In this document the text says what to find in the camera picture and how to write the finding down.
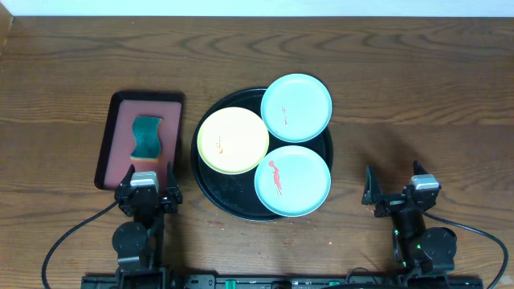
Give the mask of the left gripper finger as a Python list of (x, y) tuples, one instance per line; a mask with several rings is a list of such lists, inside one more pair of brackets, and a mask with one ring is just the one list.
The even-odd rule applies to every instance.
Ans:
[(167, 163), (166, 171), (166, 189), (168, 192), (178, 192), (179, 186), (173, 175), (173, 166), (170, 162)]
[(132, 179), (132, 175), (135, 173), (135, 167), (134, 165), (130, 165), (128, 168), (127, 173), (124, 175), (123, 179), (121, 180), (119, 186), (124, 187), (130, 187), (130, 181)]

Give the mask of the green yellow sponge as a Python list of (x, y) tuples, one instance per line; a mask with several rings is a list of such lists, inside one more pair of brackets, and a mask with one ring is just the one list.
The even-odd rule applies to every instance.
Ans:
[(161, 155), (161, 141), (158, 129), (161, 118), (137, 116), (133, 121), (132, 133), (135, 140), (130, 157), (135, 160), (156, 160)]

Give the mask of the yellow plate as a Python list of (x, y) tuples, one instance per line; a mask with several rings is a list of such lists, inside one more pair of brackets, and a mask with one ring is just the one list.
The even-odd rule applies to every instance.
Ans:
[(218, 173), (235, 175), (256, 167), (266, 156), (269, 132), (260, 116), (246, 108), (222, 108), (201, 124), (197, 148)]

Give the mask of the light blue plate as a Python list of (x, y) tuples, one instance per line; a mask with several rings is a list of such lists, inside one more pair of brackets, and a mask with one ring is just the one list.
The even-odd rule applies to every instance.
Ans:
[(274, 137), (301, 143), (327, 128), (332, 116), (332, 98), (325, 85), (311, 75), (284, 75), (264, 92), (260, 114)]
[(258, 199), (267, 209), (296, 218), (310, 214), (325, 202), (331, 174), (318, 153), (287, 145), (264, 157), (255, 172), (254, 185)]

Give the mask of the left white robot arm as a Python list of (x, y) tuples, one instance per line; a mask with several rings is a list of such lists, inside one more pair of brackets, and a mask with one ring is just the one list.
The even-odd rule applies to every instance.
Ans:
[(158, 189), (156, 181), (138, 184), (137, 178), (141, 175), (131, 165), (115, 190), (120, 210), (132, 218), (120, 225), (112, 236), (119, 265), (116, 287), (182, 288), (182, 278), (162, 262), (165, 215), (176, 213), (183, 200), (172, 165), (166, 166), (164, 191)]

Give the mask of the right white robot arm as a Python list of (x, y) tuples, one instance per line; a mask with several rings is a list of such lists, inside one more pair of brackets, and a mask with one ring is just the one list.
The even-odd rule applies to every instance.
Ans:
[(361, 200), (373, 206), (376, 218), (391, 218), (394, 258), (404, 266), (396, 280), (404, 287), (449, 288), (447, 273), (455, 269), (457, 237), (446, 227), (426, 227), (423, 215), (436, 205), (442, 186), (418, 161), (414, 175), (401, 193), (384, 194), (371, 166)]

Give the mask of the black rectangular red-lined tray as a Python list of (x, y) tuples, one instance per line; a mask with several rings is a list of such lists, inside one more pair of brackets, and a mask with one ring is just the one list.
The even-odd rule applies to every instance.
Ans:
[[(134, 166), (137, 172), (154, 171), (159, 190), (166, 191), (167, 166), (174, 165), (181, 145), (184, 99), (179, 91), (124, 90), (113, 94), (94, 178), (97, 189), (114, 190), (129, 167)], [(137, 147), (133, 123), (138, 116), (161, 120), (157, 129), (151, 131), (161, 147), (156, 158), (131, 156)]]

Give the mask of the round black serving tray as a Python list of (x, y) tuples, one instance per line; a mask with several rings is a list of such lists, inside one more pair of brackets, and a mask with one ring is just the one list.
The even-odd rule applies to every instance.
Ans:
[[(213, 204), (235, 217), (250, 221), (266, 222), (285, 218), (271, 212), (258, 199), (254, 185), (258, 165), (245, 173), (218, 173), (201, 159), (197, 148), (197, 136), (198, 132), (194, 134), (191, 148), (192, 170), (200, 189)], [(273, 135), (269, 136), (269, 141), (267, 154), (287, 145), (299, 145), (318, 153), (328, 165), (329, 171), (332, 168), (333, 145), (328, 126), (320, 135), (305, 142), (288, 143)]]

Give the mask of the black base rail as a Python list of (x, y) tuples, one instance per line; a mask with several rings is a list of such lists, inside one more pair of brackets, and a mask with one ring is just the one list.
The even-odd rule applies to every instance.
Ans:
[(316, 289), (316, 288), (483, 288), (480, 279), (433, 278), (411, 279), (401, 283), (391, 277), (354, 275), (349, 278), (242, 277), (185, 275), (172, 277), (162, 288), (182, 289)]

